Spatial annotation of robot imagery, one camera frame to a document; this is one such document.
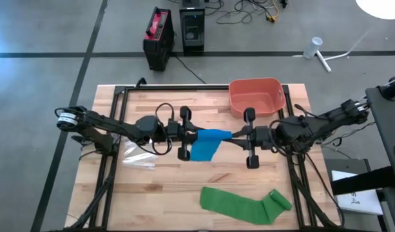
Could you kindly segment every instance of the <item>blue cloth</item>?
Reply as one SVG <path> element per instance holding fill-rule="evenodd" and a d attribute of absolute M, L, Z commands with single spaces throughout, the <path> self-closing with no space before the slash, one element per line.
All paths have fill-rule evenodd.
<path fill-rule="evenodd" d="M 190 161 L 211 161 L 224 139 L 231 139 L 230 131 L 216 129 L 197 131 L 197 140 L 191 147 Z"/>

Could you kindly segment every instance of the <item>transparent plastic sheet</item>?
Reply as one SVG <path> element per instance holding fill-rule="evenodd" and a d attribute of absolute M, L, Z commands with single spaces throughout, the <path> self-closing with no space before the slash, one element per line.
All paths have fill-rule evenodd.
<path fill-rule="evenodd" d="M 123 166 L 146 170 L 155 169 L 155 163 L 158 155 L 143 151 L 126 137 L 122 137 L 121 139 L 124 150 L 124 158 L 122 160 Z M 143 148 L 146 150 L 152 150 L 151 141 L 147 145 L 143 146 Z"/>

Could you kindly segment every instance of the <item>wooden table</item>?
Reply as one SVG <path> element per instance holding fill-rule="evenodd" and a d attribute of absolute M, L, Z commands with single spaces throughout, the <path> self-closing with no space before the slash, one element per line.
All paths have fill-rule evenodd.
<path fill-rule="evenodd" d="M 289 84 L 293 104 L 300 104 L 310 110 L 309 100 L 303 84 Z M 93 110 L 109 115 L 113 99 L 113 85 L 97 87 Z M 189 106 L 193 112 L 192 122 L 203 128 L 238 131 L 244 125 L 242 119 L 235 119 L 230 114 L 228 92 L 224 90 L 195 91 L 135 91 L 130 92 L 126 108 L 125 122 L 134 123 L 145 115 L 154 115 L 156 107 L 168 102 L 175 108 L 175 119 L 180 120 L 179 108 Z M 295 115 L 301 112 L 294 110 Z M 170 110 L 162 107 L 159 117 L 167 122 Z M 271 117 L 257 118 L 255 126 L 268 125 L 277 119 Z M 113 198 L 111 202 L 109 230 L 197 230 L 197 229 L 298 229 L 296 211 L 283 212 L 269 226 L 256 226 L 247 222 L 206 211 L 200 207 L 200 190 L 203 186 L 223 189 L 238 195 L 260 200 L 272 189 L 277 189 L 293 203 L 293 192 L 287 170 L 286 158 L 256 149 L 260 157 L 258 169 L 246 168 L 247 152 L 239 147 L 223 142 L 215 153 L 212 162 L 183 162 L 177 159 L 177 147 L 174 143 L 171 152 L 158 158 L 155 171 L 133 169 L 122 165 L 122 148 L 117 164 Z M 158 146 L 160 151 L 165 144 Z M 313 146 L 309 152 L 330 189 L 329 178 L 322 151 Z M 95 183 L 100 164 L 100 155 L 88 155 L 79 164 L 68 214 L 79 217 L 93 198 Z M 338 213 L 332 200 L 326 194 L 315 170 L 305 162 L 311 193 L 315 201 L 328 215 L 339 223 Z M 309 217 L 301 196 L 303 215 L 306 224 Z M 75 222 L 68 217 L 66 226 Z"/>

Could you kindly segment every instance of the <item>gray floor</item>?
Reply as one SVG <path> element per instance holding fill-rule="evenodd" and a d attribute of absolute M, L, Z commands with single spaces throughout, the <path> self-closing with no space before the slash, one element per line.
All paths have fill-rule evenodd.
<path fill-rule="evenodd" d="M 101 0 L 0 1 L 0 52 L 84 52 Z M 154 6 L 170 8 L 179 28 L 177 5 L 166 0 L 110 0 L 94 52 L 140 52 Z M 322 50 L 346 50 L 365 28 L 372 32 L 357 50 L 395 50 L 395 21 L 363 13 L 353 0 L 291 1 L 279 21 L 253 17 L 251 24 L 218 25 L 206 18 L 206 51 L 302 51 L 313 36 Z M 177 38 L 176 50 L 181 50 Z M 359 99 L 366 87 L 395 75 L 395 56 L 350 57 L 330 61 L 332 73 L 313 59 L 295 57 L 184 57 L 208 83 L 276 77 L 284 83 L 305 83 L 313 112 Z M 53 157 L 59 130 L 54 108 L 67 106 L 81 67 L 80 58 L 0 59 L 0 231 L 29 231 Z M 91 59 L 78 103 L 91 107 L 98 84 L 198 83 L 176 59 L 164 73 L 152 72 L 144 58 Z M 340 135 L 351 128 L 342 128 Z M 376 169 L 389 164 L 376 127 L 345 139 L 342 145 Z M 325 150 L 326 158 L 339 158 Z M 43 229 L 64 224 L 79 147 L 67 141 Z M 347 226 L 379 230 L 364 221 L 372 216 L 347 213 Z"/>

